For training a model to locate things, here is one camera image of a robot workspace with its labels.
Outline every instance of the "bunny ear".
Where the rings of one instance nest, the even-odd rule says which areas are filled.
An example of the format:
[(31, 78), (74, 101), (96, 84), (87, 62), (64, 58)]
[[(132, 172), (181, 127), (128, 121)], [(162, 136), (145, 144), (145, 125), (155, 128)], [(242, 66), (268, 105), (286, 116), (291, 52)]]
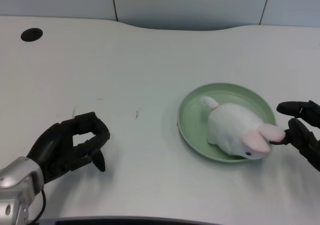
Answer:
[(270, 146), (257, 130), (247, 132), (243, 136), (242, 142), (257, 153), (267, 154), (271, 150)]
[(271, 125), (263, 124), (258, 128), (261, 135), (268, 141), (280, 142), (284, 139), (286, 133), (281, 128)]

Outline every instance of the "robotic hand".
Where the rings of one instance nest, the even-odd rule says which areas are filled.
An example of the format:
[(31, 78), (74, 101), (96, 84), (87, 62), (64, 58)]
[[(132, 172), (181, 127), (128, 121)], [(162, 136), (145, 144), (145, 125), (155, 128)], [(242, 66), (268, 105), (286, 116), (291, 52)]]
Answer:
[(320, 106), (313, 101), (287, 101), (280, 103), (276, 110), (279, 113), (293, 116), (288, 122), (289, 129), (280, 142), (271, 141), (273, 145), (292, 144), (308, 162), (320, 172), (320, 142), (313, 132), (297, 118), (301, 118), (313, 127), (320, 129)]
[[(90, 132), (95, 136), (73, 145), (74, 135)], [(109, 139), (108, 128), (94, 112), (52, 125), (38, 138), (26, 157), (19, 157), (0, 170), (0, 224), (26, 225), (28, 207), (41, 192), (42, 210), (29, 223), (35, 224), (46, 206), (44, 185), (68, 171), (93, 162), (104, 172), (105, 159), (100, 149)]]

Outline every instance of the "bunny tail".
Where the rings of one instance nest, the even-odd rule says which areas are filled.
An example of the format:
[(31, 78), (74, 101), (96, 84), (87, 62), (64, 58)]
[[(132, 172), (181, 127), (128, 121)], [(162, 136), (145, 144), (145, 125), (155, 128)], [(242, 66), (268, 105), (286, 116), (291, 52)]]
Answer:
[(208, 97), (208, 96), (202, 96), (200, 98), (200, 101), (204, 106), (206, 106), (212, 110), (216, 109), (219, 106), (219, 103), (217, 103), (216, 100), (214, 100), (213, 98)]

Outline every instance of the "table surface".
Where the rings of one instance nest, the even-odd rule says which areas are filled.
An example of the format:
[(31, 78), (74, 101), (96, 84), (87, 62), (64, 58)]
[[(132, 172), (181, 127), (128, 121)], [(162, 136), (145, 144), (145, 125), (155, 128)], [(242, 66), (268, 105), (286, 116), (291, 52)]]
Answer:
[[(42, 38), (22, 41), (29, 28), (42, 29)], [(96, 112), (111, 132), (102, 151), (106, 172), (90, 164), (47, 184), (44, 219), (147, 216), (225, 225), (320, 220), (320, 173), (294, 147), (275, 147), (262, 161), (219, 163), (189, 148), (177, 127), (182, 99), (208, 83), (247, 87), (274, 111), (284, 101), (320, 103), (320, 28), (171, 31), (2, 16), (0, 60), (0, 167), (25, 156), (44, 130), (73, 111)], [(276, 118), (285, 129), (289, 118)], [(38, 195), (31, 218), (41, 206)]]

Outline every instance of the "stuffed bunny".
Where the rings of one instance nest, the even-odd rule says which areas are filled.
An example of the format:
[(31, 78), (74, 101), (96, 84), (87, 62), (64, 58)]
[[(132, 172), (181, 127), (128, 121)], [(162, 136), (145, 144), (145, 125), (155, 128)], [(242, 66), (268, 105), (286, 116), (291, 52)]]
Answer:
[(265, 124), (258, 115), (241, 105), (219, 105), (208, 96), (201, 97), (200, 101), (211, 109), (207, 124), (208, 142), (218, 145), (229, 155), (261, 159), (271, 150), (266, 140), (281, 141), (285, 137), (285, 131)]

